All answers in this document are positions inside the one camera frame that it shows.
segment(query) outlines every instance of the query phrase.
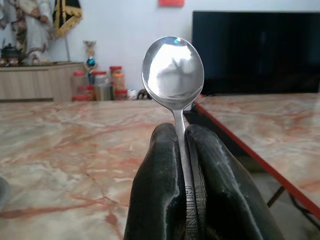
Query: spoon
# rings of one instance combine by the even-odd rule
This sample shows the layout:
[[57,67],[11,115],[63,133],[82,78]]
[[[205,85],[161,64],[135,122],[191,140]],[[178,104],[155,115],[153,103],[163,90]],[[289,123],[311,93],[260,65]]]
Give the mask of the spoon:
[[195,185],[185,144],[183,110],[203,88],[202,61],[188,41],[176,36],[162,37],[149,47],[144,56],[142,82],[149,95],[173,113],[186,193],[187,239],[199,239]]

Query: marble table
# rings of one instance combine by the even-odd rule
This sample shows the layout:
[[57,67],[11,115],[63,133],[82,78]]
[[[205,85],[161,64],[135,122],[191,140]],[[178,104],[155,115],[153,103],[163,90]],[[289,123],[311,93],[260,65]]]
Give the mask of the marble table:
[[0,104],[1,240],[121,240],[133,178],[171,113],[151,100]]
[[320,219],[320,94],[205,97],[196,108]]

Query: television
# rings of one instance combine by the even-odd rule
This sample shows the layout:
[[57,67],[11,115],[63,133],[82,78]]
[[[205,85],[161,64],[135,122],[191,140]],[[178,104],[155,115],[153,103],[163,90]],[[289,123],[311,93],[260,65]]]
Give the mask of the television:
[[320,13],[194,11],[202,94],[315,93]]

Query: wooden cabinet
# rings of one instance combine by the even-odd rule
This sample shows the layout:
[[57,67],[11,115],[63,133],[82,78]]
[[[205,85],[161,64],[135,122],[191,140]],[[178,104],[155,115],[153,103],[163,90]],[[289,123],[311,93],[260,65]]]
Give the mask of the wooden cabinet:
[[71,78],[76,71],[83,71],[82,63],[0,67],[0,100],[71,101]]

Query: figurine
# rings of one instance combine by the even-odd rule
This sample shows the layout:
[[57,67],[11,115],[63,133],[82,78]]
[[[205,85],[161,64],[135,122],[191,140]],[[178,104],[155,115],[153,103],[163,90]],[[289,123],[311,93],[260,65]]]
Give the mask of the figurine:
[[95,55],[94,46],[96,45],[97,42],[96,41],[83,41],[83,43],[86,45],[86,54],[87,54],[87,60],[84,63],[84,68],[88,73],[89,84],[94,85],[95,84],[95,77],[93,76],[93,72],[98,67],[96,60],[94,59],[94,55]]

